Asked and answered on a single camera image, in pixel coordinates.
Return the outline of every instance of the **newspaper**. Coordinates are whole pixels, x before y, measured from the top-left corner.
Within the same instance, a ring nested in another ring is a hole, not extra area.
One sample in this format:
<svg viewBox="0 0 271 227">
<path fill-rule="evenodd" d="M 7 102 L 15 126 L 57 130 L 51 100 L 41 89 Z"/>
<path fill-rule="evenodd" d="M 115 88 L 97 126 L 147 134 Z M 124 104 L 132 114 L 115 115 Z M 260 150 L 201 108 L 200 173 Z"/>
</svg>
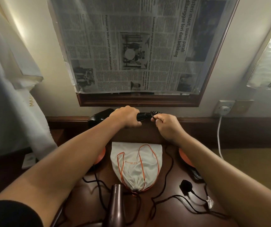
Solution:
<svg viewBox="0 0 271 227">
<path fill-rule="evenodd" d="M 199 94 L 235 1 L 49 3 L 76 92 Z"/>
</svg>

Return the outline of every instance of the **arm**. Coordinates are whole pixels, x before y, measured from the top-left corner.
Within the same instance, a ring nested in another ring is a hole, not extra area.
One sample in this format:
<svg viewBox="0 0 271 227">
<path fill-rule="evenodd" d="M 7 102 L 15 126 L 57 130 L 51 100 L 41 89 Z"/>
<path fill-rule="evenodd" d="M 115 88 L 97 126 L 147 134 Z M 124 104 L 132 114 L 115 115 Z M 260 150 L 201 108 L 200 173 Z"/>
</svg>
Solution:
<svg viewBox="0 0 271 227">
<path fill-rule="evenodd" d="M 240 226 L 271 226 L 271 190 L 188 135 L 175 116 L 157 114 L 154 117 L 161 135 L 182 148 L 221 205 Z"/>
<path fill-rule="evenodd" d="M 0 200 L 24 203 L 50 226 L 62 202 L 93 165 L 109 140 L 123 127 L 141 126 L 139 110 L 124 107 L 61 145 L 0 193 Z"/>
</svg>

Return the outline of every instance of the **drawstring bag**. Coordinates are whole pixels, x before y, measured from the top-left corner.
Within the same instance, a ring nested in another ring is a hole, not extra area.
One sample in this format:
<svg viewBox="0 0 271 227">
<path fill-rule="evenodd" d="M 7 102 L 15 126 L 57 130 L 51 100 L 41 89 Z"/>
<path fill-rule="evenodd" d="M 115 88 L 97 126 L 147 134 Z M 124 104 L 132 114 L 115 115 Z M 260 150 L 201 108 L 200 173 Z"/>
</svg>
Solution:
<svg viewBox="0 0 271 227">
<path fill-rule="evenodd" d="M 112 142 L 111 162 L 118 179 L 133 192 L 148 190 L 162 167 L 162 145 Z"/>
</svg>

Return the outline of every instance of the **wooden table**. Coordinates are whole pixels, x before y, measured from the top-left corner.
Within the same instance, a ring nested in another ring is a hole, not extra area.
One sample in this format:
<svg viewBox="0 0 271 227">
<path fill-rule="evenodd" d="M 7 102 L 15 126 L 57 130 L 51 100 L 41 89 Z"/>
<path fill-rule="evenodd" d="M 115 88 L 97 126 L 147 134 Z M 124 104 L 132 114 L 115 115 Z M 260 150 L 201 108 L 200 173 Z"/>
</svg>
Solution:
<svg viewBox="0 0 271 227">
<path fill-rule="evenodd" d="M 96 170 L 97 177 L 103 180 L 108 187 L 113 184 L 120 184 L 117 176 L 115 175 L 112 164 L 110 160 L 111 145 L 106 146 L 106 155 L 101 163 L 100 167 Z M 193 178 L 190 177 L 191 173 L 186 168 L 185 164 L 180 160 L 178 155 L 178 149 L 175 146 L 168 146 L 167 152 L 174 158 L 174 166 L 172 171 L 167 177 L 167 186 L 158 200 L 162 200 L 174 194 L 183 195 L 179 185 L 183 179 L 190 181 L 193 184 L 194 192 L 201 198 L 205 198 L 206 194 L 204 191 L 204 183 L 197 183 Z M 224 227 L 224 226 L 238 226 L 233 219 L 222 220 L 210 214 L 195 214 L 191 213 L 189 210 L 191 208 L 188 204 L 183 205 L 180 201 L 172 198 L 165 203 L 157 205 L 157 211 L 155 218 L 150 221 L 148 220 L 149 212 L 152 207 L 151 197 L 158 195 L 163 186 L 165 175 L 170 168 L 171 158 L 164 152 L 163 146 L 163 165 L 160 170 L 160 174 L 154 186 L 148 191 L 141 193 L 142 206 L 137 220 L 131 226 L 187 226 L 187 227 Z M 95 176 L 92 173 L 88 173 L 85 176 L 86 180 L 94 180 Z M 217 202 L 217 199 L 208 190 L 209 196 L 214 200 L 215 205 L 213 207 L 214 211 L 225 213 L 223 208 Z M 110 197 L 110 193 L 102 187 L 102 196 L 104 203 L 107 205 Z M 196 210 L 205 211 L 202 206 L 203 202 L 196 198 L 193 194 L 189 194 L 190 202 Z M 124 206 L 126 221 L 129 222 L 134 217 L 137 200 L 131 195 L 124 196 Z M 68 217 L 68 221 L 61 225 L 61 227 L 74 227 L 76 225 L 96 221 L 103 219 L 105 216 L 105 211 L 103 210 L 99 195 L 98 187 L 96 183 L 84 183 L 80 181 L 73 189 L 70 198 L 68 199 L 65 206 L 65 213 Z"/>
</svg>

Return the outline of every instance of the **hand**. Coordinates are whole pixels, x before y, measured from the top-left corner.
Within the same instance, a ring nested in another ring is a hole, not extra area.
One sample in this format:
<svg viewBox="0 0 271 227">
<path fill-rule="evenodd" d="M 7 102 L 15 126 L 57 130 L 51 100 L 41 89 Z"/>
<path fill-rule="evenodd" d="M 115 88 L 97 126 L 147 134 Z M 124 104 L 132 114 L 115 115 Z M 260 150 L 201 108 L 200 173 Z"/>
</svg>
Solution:
<svg viewBox="0 0 271 227">
<path fill-rule="evenodd" d="M 142 123 L 136 120 L 136 116 L 140 111 L 134 107 L 126 106 L 116 109 L 110 114 L 110 118 L 114 118 L 119 121 L 123 127 L 138 127 Z"/>
<path fill-rule="evenodd" d="M 160 131 L 160 134 L 169 142 L 174 143 L 179 146 L 180 140 L 187 133 L 184 131 L 180 125 L 178 119 L 169 114 L 156 114 L 156 126 Z"/>
</svg>

